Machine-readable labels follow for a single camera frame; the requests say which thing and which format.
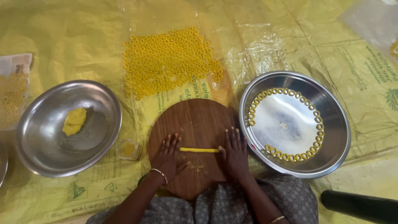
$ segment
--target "small glass jar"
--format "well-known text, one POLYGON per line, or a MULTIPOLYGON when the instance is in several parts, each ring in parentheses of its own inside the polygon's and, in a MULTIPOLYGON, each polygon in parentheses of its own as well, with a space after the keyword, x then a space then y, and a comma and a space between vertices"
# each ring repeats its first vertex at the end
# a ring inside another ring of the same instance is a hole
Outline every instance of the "small glass jar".
POLYGON ((117 156, 121 159, 139 161, 142 147, 131 139, 124 139, 116 146, 117 156))

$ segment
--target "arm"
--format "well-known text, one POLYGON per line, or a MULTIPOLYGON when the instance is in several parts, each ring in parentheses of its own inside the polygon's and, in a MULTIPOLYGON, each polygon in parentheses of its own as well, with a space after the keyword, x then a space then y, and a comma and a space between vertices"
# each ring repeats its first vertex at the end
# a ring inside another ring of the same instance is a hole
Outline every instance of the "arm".
MULTIPOLYGON (((242 185, 250 205, 261 224, 269 224, 278 217, 283 216, 279 209, 272 203, 269 197, 261 190, 256 180, 249 172, 247 138, 240 141, 239 129, 225 130, 225 148, 219 146, 224 158, 227 170, 231 176, 242 185)), ((275 224, 289 224, 282 218, 275 224)))
MULTIPOLYGON (((175 134, 173 140, 170 135, 163 141, 159 154, 153 161, 153 168, 161 171, 167 181, 174 179, 176 175, 187 167, 189 162, 177 167, 177 156, 181 138, 175 134)), ((160 186, 165 185, 165 178, 158 172, 149 172, 142 183, 117 207, 115 212, 104 222, 110 223, 139 223, 150 201, 160 186)))

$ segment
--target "hand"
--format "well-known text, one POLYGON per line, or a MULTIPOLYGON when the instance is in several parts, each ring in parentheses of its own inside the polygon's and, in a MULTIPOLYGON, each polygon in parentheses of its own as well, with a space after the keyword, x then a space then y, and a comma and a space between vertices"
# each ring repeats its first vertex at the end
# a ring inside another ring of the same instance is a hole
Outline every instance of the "hand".
POLYGON ((239 183, 252 175, 249 172, 247 137, 240 141, 239 129, 225 130, 225 148, 219 146, 229 174, 239 183))
MULTIPOLYGON (((171 135, 168 135, 166 140, 163 140, 162 145, 159 148, 159 153, 153 160, 152 165, 152 168, 158 169, 166 176, 168 182, 174 179, 179 172, 181 172, 191 163, 187 161, 177 167, 177 156, 179 153, 181 137, 179 137, 176 133, 172 140, 170 138, 171 135)), ((163 179, 162 183, 166 184, 164 177, 160 174, 158 176, 160 176, 160 179, 163 179)))

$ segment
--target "gray patterned fabric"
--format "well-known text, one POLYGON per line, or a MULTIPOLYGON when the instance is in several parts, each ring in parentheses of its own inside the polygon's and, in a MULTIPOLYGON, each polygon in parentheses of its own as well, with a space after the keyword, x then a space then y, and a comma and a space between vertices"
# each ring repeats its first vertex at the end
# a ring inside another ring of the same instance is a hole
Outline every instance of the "gray patterned fabric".
MULTIPOLYGON (((308 183, 281 174, 257 180, 261 189, 291 224, 317 224, 318 203, 308 183)), ((89 218, 86 224, 101 224, 115 207, 89 218)), ((173 197, 154 197, 141 220, 142 224, 252 224, 257 223, 238 184, 222 183, 205 190, 195 206, 173 197)))

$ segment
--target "yellow dough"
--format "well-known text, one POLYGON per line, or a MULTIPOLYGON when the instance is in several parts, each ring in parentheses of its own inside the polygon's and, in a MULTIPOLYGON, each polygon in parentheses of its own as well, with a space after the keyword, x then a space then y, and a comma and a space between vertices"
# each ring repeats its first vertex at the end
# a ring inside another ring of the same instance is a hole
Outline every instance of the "yellow dough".
POLYGON ((218 149, 196 149, 196 148, 184 148, 184 147, 181 147, 179 150, 183 152, 211 152, 211 153, 219 152, 218 149))
POLYGON ((86 120, 86 112, 87 111, 84 108, 77 108, 69 111, 62 131, 67 136, 74 135, 80 131, 80 128, 86 120))

